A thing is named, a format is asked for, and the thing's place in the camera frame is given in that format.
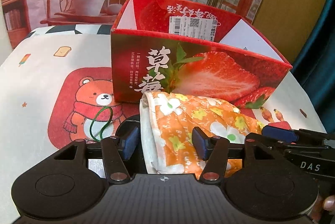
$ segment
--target green string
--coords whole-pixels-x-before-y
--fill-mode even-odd
[[[111,107],[109,107],[109,106],[105,106],[105,107],[103,107],[103,108],[97,113],[97,115],[95,116],[95,118],[92,120],[91,126],[89,127],[89,134],[91,135],[91,137],[93,138],[93,140],[96,141],[96,142],[100,142],[100,140],[98,140],[97,138],[95,138],[95,137],[93,136],[93,133],[92,133],[92,127],[93,127],[93,124],[94,124],[94,122],[96,121],[98,115],[101,114],[101,112],[103,112],[103,111],[106,110],[106,109],[109,109],[109,110],[111,111],[111,115],[110,115],[109,120],[107,121],[107,123],[106,123],[106,124],[102,127],[102,129],[100,130],[100,135],[99,135],[99,137],[100,137],[100,140],[103,139],[103,131],[104,131],[104,130],[109,126],[109,124],[112,122],[112,118],[113,118],[113,110],[112,110]]]

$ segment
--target bear illustration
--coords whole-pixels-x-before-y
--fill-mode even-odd
[[[114,100],[113,83],[109,80],[94,80],[92,77],[84,77],[79,82],[76,92],[76,101],[71,114],[68,116],[63,128],[70,133],[71,140],[86,139],[93,141],[90,134],[90,126],[94,117],[105,106],[113,110],[112,122],[103,132],[103,138],[115,135],[116,129],[126,119],[122,105]],[[91,133],[100,140],[100,130],[110,119],[110,109],[103,110],[95,119]]]

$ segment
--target barcode label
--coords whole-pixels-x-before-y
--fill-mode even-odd
[[[217,24],[216,19],[170,16],[169,33],[213,42]]]
[[[180,22],[181,22],[180,18],[175,19],[175,30],[173,34],[180,35]]]

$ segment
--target yellow wall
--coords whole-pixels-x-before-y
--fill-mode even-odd
[[[325,0],[263,0],[254,26],[293,62],[311,33]]]

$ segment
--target red cardboard box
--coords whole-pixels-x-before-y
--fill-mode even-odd
[[[191,37],[195,32],[178,35],[183,28],[174,25],[180,19],[190,29],[204,28],[212,41]],[[202,27],[190,27],[199,21]],[[186,0],[127,0],[113,25],[111,46],[114,97],[120,102],[138,102],[142,93],[160,90],[254,109],[292,68],[242,17]]]

